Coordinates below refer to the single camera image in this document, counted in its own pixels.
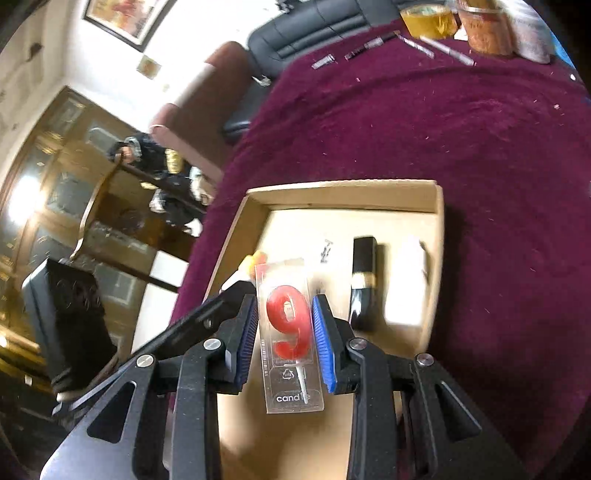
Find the wooden display cabinet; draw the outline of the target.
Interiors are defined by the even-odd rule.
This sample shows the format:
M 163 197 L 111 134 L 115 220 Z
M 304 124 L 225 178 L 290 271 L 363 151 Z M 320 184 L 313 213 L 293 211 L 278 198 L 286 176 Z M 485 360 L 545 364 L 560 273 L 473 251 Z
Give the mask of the wooden display cabinet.
M 93 190 L 111 166 L 106 153 L 130 132 L 128 125 L 64 88 L 18 152 L 1 188 L 3 361 L 43 372 L 44 361 L 23 304 L 22 282 L 46 258 L 59 260 L 73 252 Z M 129 351 L 145 284 L 98 258 L 105 256 L 147 273 L 155 251 L 125 235 L 114 220 L 95 222 L 88 246 L 90 253 L 75 264 L 94 274 L 111 338 Z

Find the shallow cardboard tray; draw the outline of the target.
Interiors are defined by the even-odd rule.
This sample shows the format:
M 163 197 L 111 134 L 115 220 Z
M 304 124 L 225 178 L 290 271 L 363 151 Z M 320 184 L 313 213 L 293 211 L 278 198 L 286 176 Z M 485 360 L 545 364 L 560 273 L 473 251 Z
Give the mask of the shallow cardboard tray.
M 239 205 L 207 290 L 216 293 L 246 255 L 303 260 L 311 292 L 336 317 L 349 313 L 353 240 L 379 245 L 378 279 L 387 315 L 370 340 L 413 357 L 427 349 L 444 253 L 444 198 L 432 180 L 349 180 L 249 190 Z M 325 396 L 321 412 L 270 415 L 259 359 L 242 393 L 218 400 L 223 471 L 231 479 L 346 477 L 353 397 Z

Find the black gold lipstick tube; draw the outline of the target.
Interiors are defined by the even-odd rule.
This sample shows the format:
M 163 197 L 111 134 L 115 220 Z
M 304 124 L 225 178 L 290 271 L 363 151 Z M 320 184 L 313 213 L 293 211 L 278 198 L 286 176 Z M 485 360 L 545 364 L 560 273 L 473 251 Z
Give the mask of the black gold lipstick tube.
M 360 331 L 372 331 L 377 316 L 377 240 L 373 236 L 353 239 L 353 266 L 349 323 Z

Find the framed wall painting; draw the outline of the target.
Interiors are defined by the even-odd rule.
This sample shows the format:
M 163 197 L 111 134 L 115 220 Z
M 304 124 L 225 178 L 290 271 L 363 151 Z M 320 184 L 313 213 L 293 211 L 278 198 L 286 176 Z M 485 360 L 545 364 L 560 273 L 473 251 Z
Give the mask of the framed wall painting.
M 175 4 L 176 0 L 91 0 L 86 2 L 83 19 L 144 52 Z

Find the small wall picture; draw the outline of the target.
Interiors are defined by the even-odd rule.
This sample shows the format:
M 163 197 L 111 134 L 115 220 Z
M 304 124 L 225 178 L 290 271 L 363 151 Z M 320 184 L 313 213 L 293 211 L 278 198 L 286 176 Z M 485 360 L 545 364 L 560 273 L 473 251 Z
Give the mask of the small wall picture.
M 144 55 L 139 61 L 136 71 L 143 77 L 153 80 L 159 73 L 161 65 Z

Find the orange patterned jar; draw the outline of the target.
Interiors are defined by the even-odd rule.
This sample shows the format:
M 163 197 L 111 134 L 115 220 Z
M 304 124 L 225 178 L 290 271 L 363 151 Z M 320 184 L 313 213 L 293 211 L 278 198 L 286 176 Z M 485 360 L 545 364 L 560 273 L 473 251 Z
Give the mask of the orange patterned jar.
M 457 6 L 473 50 L 489 56 L 513 55 L 506 16 L 496 1 L 458 1 Z

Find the dark pen on cloth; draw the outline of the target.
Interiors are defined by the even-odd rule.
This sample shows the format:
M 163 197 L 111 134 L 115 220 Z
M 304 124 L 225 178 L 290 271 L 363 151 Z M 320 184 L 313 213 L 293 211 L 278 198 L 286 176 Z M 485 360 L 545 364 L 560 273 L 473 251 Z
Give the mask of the dark pen on cloth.
M 363 53 L 365 53 L 369 50 L 378 48 L 378 47 L 384 45 L 384 43 L 387 43 L 387 42 L 395 39 L 398 34 L 399 34 L 399 31 L 391 31 L 383 36 L 376 37 L 366 43 L 363 43 L 362 46 L 360 46 L 356 49 L 353 49 L 353 51 L 347 53 L 345 55 L 345 59 L 347 61 L 349 61 L 349 60 L 352 60 L 353 58 L 356 58 L 356 57 L 362 55 Z

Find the yellow tape roll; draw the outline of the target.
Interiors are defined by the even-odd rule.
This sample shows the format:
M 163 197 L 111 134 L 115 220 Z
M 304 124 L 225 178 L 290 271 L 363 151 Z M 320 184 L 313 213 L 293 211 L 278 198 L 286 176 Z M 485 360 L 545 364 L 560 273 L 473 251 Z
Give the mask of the yellow tape roll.
M 408 32 L 414 38 L 424 36 L 429 39 L 439 40 L 453 37 L 458 31 L 454 13 L 444 5 L 422 4 L 411 6 L 403 9 L 401 16 Z

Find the number nine candle pack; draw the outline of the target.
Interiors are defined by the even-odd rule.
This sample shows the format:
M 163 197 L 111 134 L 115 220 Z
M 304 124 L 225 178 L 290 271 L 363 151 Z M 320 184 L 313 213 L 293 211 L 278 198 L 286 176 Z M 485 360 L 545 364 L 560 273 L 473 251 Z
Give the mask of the number nine candle pack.
M 325 402 L 304 262 L 256 266 L 256 296 L 266 412 L 321 412 Z

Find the person in dark jacket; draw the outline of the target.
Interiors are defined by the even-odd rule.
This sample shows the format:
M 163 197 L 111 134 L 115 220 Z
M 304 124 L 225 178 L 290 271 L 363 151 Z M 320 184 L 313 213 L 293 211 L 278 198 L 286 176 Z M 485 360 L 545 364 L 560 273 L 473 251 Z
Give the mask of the person in dark jacket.
M 121 159 L 123 164 L 138 169 L 166 187 L 177 188 L 197 201 L 201 212 L 194 212 L 157 185 L 142 182 L 144 189 L 154 191 L 149 202 L 150 210 L 162 215 L 167 224 L 183 227 L 191 235 L 194 235 L 192 227 L 204 224 L 205 210 L 214 198 L 214 186 L 178 152 L 161 146 L 147 133 L 137 132 L 115 142 L 109 148 L 107 158 L 111 162 Z

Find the maroon velvet tablecloth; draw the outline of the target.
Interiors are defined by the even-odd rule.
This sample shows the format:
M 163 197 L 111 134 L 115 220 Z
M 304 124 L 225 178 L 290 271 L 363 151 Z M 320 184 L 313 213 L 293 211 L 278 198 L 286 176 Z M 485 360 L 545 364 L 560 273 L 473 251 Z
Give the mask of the maroon velvet tablecloth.
M 560 65 L 467 67 L 391 41 L 281 75 L 233 150 L 173 317 L 199 305 L 249 189 L 433 179 L 446 232 L 435 358 L 540 474 L 590 403 L 590 98 Z

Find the wooden chair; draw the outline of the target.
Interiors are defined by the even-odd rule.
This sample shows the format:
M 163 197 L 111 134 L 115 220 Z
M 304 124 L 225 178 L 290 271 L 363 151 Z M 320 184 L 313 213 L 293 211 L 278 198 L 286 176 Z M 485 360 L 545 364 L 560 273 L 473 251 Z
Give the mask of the wooden chair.
M 188 233 L 180 227 L 170 226 L 164 220 L 148 209 L 141 210 L 123 198 L 119 198 L 110 192 L 113 180 L 119 173 L 133 176 L 140 181 L 157 185 L 171 196 L 180 200 L 194 212 L 201 212 L 197 201 L 190 198 L 181 190 L 173 187 L 166 187 L 160 181 L 151 179 L 148 175 L 130 165 L 122 163 L 121 159 L 116 160 L 110 166 L 108 172 L 100 179 L 94 188 L 87 203 L 78 227 L 77 241 L 73 252 L 64 262 L 74 264 L 82 255 L 94 258 L 125 274 L 135 277 L 147 284 L 162 288 L 166 291 L 176 293 L 178 288 L 163 280 L 158 280 L 147 273 L 128 266 L 121 260 L 115 259 L 112 255 L 101 253 L 88 244 L 92 225 L 100 222 L 124 235 L 142 242 L 155 250 L 163 250 L 166 253 L 181 259 L 188 258 L 189 250 L 193 240 Z

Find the silver pen on cloth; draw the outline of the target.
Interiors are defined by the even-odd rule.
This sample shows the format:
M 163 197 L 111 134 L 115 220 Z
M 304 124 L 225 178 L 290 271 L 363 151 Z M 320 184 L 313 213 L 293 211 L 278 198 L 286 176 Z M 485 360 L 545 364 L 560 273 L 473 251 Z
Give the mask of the silver pen on cloth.
M 462 53 L 460 51 L 457 51 L 457 50 L 449 47 L 448 45 L 443 44 L 443 43 L 441 43 L 441 42 L 439 42 L 439 41 L 437 41 L 435 39 L 431 39 L 431 38 L 428 38 L 426 36 L 421 36 L 420 37 L 420 40 L 423 43 L 425 43 L 425 44 L 427 44 L 427 45 L 435 48 L 436 50 L 438 50 L 438 51 L 440 51 L 440 52 L 442 52 L 442 53 L 444 53 L 444 54 L 446 54 L 446 55 L 454 58 L 455 60 L 459 61 L 463 65 L 470 66 L 470 67 L 476 65 L 476 61 L 473 60 L 468 55 L 466 55 L 466 54 L 464 54 L 464 53 Z

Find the black leather sofa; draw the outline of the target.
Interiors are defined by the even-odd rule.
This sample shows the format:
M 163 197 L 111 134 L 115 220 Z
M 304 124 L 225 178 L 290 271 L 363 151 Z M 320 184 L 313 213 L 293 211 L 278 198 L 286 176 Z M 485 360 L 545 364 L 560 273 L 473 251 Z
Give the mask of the black leather sofa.
M 238 107 L 222 126 L 235 145 L 269 96 L 273 83 L 291 62 L 329 44 L 401 18 L 400 1 L 280 1 L 283 13 L 249 35 L 245 56 L 249 72 Z

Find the white labelled jar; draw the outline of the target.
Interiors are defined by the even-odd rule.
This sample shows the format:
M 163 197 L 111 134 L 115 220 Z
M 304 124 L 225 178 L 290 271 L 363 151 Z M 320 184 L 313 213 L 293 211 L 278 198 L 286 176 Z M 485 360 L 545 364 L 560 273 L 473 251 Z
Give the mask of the white labelled jar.
M 554 54 L 551 32 L 525 1 L 503 1 L 515 52 L 530 61 L 549 64 Z

